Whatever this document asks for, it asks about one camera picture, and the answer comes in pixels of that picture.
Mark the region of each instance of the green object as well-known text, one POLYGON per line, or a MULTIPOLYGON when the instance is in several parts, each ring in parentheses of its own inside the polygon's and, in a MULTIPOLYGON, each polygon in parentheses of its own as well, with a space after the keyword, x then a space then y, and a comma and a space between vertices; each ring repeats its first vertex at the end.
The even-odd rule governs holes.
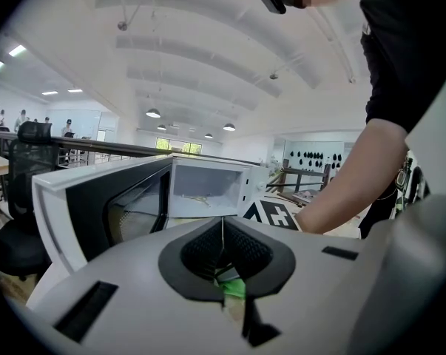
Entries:
POLYGON ((230 294, 240 299, 246 298, 246 284, 242 279, 225 281, 220 284, 220 287, 223 289, 224 294, 230 294))

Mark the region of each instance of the black office chair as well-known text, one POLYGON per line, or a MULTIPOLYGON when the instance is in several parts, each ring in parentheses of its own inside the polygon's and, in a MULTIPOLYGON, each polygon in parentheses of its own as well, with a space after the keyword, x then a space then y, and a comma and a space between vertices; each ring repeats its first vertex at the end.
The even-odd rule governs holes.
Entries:
POLYGON ((55 170, 58 145, 51 143, 51 124, 24 122, 9 151, 9 213, 0 230, 0 271, 19 276, 42 275, 50 259, 33 213, 32 176, 55 170))

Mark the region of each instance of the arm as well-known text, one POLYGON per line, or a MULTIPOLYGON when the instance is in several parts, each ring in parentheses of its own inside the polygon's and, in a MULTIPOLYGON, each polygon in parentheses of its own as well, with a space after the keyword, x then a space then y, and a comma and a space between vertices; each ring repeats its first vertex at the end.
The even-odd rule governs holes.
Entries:
POLYGON ((402 167, 406 135, 397 124, 369 121, 338 175, 295 216, 302 230, 326 233, 372 204, 402 167))

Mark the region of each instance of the black t-shirt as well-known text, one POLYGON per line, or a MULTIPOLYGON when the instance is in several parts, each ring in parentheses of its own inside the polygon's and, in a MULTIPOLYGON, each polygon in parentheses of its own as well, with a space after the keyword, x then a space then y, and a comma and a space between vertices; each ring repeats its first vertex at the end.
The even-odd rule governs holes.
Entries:
POLYGON ((360 7, 372 32, 362 38, 373 86, 367 121, 410 132, 446 79, 446 0, 360 0, 360 7))

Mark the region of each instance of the ceiling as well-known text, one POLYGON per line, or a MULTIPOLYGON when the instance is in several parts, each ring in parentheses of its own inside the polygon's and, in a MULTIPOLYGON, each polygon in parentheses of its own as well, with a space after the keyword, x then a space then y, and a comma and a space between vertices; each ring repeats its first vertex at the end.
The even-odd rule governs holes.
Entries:
POLYGON ((355 0, 270 13, 259 0, 89 0, 100 31, 125 61, 141 111, 158 124, 226 122, 266 104, 301 101, 317 90, 368 77, 355 0), (118 23, 129 23, 127 31, 118 23), (276 73, 277 80, 269 76, 276 73))
POLYGON ((0 61, 4 66, 0 69, 0 84, 25 98, 48 104, 56 101, 82 101, 89 99, 84 92, 70 93, 69 89, 77 88, 61 77, 51 67, 38 59, 29 50, 16 57, 9 55, 18 43, 6 32, 0 33, 0 61), (42 95, 42 92, 57 91, 57 95, 42 95))

